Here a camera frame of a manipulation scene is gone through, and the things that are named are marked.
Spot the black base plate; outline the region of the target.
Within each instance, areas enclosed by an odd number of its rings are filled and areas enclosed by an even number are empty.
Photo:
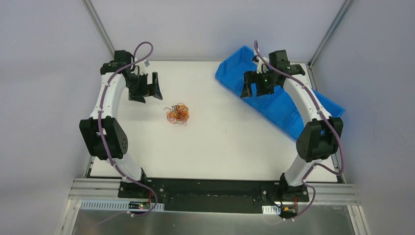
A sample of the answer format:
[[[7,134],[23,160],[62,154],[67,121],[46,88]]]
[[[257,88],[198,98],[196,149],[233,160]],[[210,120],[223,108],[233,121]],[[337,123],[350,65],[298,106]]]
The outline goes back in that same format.
[[[119,198],[149,199],[170,212],[261,213],[263,206],[308,202],[305,186],[278,181],[149,178],[145,187],[120,182]]]

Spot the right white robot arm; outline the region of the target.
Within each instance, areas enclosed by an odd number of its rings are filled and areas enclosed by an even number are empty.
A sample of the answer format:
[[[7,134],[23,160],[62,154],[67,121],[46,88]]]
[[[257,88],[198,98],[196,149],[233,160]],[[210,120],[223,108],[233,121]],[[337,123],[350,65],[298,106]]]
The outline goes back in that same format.
[[[304,124],[296,141],[298,155],[281,175],[277,188],[278,196],[289,201],[306,189],[304,181],[314,167],[337,152],[343,121],[324,108],[307,83],[294,77],[304,75],[305,71],[288,61],[285,50],[271,53],[268,59],[256,51],[252,60],[257,69],[244,73],[241,98],[253,95],[252,84],[256,86],[256,96],[273,94],[275,87],[279,86],[294,102]]]

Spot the aluminium frame rail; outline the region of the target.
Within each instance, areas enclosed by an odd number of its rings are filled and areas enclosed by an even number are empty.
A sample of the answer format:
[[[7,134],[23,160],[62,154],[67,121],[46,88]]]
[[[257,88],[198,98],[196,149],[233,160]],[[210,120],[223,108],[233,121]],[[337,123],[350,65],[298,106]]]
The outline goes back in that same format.
[[[155,192],[161,202],[178,196],[238,196],[264,201],[277,195],[278,181],[237,181],[150,178],[146,187],[122,182],[120,179],[76,178],[69,191],[70,199],[147,199],[149,190]],[[307,202],[316,191],[315,205],[361,204],[355,185],[310,183],[300,202]]]

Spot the blue compartment bin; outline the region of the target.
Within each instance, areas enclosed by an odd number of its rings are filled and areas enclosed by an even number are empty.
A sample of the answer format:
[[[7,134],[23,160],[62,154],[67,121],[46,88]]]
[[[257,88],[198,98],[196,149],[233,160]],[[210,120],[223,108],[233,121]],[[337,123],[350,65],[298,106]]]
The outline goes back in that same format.
[[[257,64],[252,61],[253,49],[243,46],[224,60],[218,67],[215,78],[233,94],[240,97],[244,85],[244,73],[255,71]],[[294,102],[282,87],[275,87],[273,94],[256,96],[256,86],[252,84],[252,97],[242,100],[275,124],[287,135],[297,139],[304,124]]]

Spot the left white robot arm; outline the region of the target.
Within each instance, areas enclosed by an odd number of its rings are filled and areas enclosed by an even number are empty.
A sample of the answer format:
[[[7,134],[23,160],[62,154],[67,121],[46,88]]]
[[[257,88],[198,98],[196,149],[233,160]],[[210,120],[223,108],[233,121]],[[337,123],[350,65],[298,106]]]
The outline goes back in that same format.
[[[138,60],[128,51],[116,50],[112,61],[100,68],[101,88],[89,118],[80,120],[79,129],[92,157],[110,164],[137,198],[149,193],[142,167],[128,153],[128,138],[117,121],[121,95],[128,90],[129,101],[145,103],[148,96],[162,100],[158,73],[148,83],[148,62]]]

